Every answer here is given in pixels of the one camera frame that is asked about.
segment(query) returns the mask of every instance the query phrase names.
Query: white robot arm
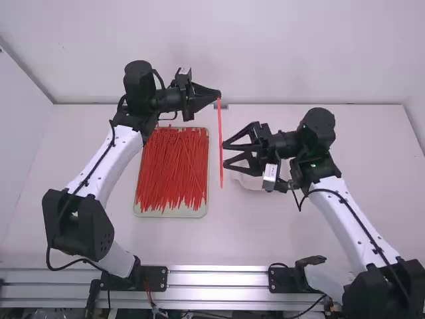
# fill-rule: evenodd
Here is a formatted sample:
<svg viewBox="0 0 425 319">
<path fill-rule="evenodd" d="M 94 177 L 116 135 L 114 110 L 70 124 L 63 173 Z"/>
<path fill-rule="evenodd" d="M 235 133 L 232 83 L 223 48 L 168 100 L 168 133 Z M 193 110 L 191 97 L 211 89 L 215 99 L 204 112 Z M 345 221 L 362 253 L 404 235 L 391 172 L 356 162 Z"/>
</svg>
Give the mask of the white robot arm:
<svg viewBox="0 0 425 319">
<path fill-rule="evenodd" d="M 223 142 L 226 150 L 242 153 L 224 161 L 223 166 L 251 176 L 263 176 L 266 191 L 294 192 L 323 213 L 341 243 L 355 279 L 340 281 L 337 274 L 322 271 L 326 258 L 307 257 L 293 269 L 281 272 L 304 291 L 319 290 L 343 305 L 348 318 L 420 318 L 425 299 L 425 270 L 416 260 L 405 261 L 371 225 L 355 203 L 329 148 L 335 141 L 335 117 L 324 108 L 312 108 L 296 131 L 272 134 L 267 124 L 253 122 Z M 248 136 L 250 144 L 235 144 Z M 281 160 L 290 160 L 292 180 L 280 179 Z M 246 160 L 249 167 L 233 165 Z M 272 282 L 282 269 L 269 268 Z"/>
</svg>

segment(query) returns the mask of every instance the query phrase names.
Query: white table surface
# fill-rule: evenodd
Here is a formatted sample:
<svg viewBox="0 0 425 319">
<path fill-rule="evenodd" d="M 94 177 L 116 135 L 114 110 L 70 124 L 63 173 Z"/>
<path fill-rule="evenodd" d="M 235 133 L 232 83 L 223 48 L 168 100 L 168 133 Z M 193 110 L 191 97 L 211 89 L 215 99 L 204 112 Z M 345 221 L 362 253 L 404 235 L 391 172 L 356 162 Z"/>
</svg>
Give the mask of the white table surface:
<svg viewBox="0 0 425 319">
<path fill-rule="evenodd" d="M 425 158 L 400 105 L 331 105 L 337 139 L 331 147 L 356 202 L 405 259 L 425 264 L 423 181 Z M 294 130 L 309 105 L 230 105 L 222 112 L 226 139 L 251 121 L 268 122 L 272 132 Z M 43 265 L 46 249 L 41 199 L 62 189 L 86 165 L 106 137 L 111 105 L 56 106 L 22 191 L 0 259 L 7 264 Z M 130 161 L 112 191 L 106 211 L 116 240 L 145 264 L 292 264 L 310 255 L 347 268 L 341 246 L 321 213 L 306 201 L 297 211 L 291 194 L 249 191 L 224 171 L 219 187 L 216 110 L 208 106 L 195 121 L 211 135 L 208 213 L 201 219 L 139 218 L 133 200 L 140 154 Z M 225 152 L 224 158 L 234 155 Z M 52 254 L 53 265 L 74 257 Z"/>
</svg>

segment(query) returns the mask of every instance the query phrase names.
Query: metal frame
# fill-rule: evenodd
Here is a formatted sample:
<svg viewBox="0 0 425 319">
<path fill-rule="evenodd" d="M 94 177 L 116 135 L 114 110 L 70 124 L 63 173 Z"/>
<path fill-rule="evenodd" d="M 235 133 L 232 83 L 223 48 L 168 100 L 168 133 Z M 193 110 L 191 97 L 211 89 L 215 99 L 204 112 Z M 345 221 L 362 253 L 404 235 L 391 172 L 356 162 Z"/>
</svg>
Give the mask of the metal frame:
<svg viewBox="0 0 425 319">
<path fill-rule="evenodd" d="M 154 292 L 155 303 L 164 309 L 191 310 L 293 310 L 301 311 L 319 294 L 272 294 L 266 266 L 169 266 L 168 287 Z M 94 269 L 7 268 L 0 264 L 6 286 L 0 292 L 1 307 L 83 308 Z M 112 308 L 150 308 L 145 292 L 111 291 Z M 96 303 L 107 308 L 107 293 Z M 323 311 L 320 302 L 313 311 Z"/>
</svg>

